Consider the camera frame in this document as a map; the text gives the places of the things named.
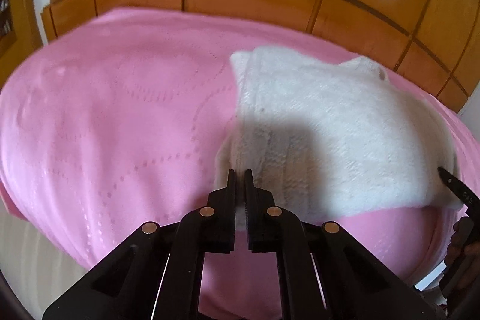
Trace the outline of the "right hand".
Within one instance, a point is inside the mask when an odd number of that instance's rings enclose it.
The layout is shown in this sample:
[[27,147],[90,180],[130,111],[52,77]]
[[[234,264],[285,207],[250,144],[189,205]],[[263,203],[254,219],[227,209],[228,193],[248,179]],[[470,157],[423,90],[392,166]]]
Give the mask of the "right hand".
[[444,258],[449,292],[469,288],[479,277],[479,229],[470,217],[464,216],[453,230]]

